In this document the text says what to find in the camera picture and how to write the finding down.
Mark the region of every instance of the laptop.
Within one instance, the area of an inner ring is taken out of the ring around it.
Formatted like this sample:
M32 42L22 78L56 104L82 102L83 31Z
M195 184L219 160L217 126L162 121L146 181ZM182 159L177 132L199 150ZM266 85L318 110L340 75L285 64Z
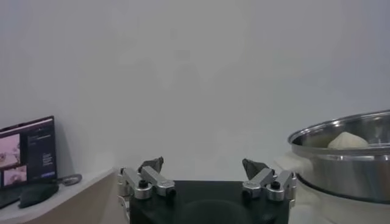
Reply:
M56 179L54 116L0 129L0 208L29 185Z

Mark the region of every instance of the dough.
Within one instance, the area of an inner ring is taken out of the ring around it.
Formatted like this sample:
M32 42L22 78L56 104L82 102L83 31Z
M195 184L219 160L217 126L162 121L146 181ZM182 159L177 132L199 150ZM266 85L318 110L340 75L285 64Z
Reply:
M369 144L363 138L353 135L349 132L343 132L329 143L328 148L347 149L369 147Z

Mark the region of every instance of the computer mouse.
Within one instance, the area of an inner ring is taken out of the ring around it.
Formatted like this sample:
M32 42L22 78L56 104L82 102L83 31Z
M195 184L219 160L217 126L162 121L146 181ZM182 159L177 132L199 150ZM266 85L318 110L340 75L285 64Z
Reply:
M73 174L73 175L70 175L70 176L66 176L66 177L63 177L63 178L60 178L60 183L62 183L63 185L65 186L70 186L70 185L74 185L74 184L77 184L78 182L81 181L82 179L82 175L81 174Z
M58 184L34 184L25 188L20 195L19 208L26 208L41 203L58 190Z

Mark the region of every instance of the white backdrop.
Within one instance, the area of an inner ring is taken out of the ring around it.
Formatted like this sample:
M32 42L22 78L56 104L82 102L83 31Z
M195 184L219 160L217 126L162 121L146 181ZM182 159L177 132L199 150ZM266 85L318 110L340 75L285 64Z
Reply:
M53 114L62 174L164 156L174 179L243 180L299 128L390 107L386 5L3 0L0 126Z

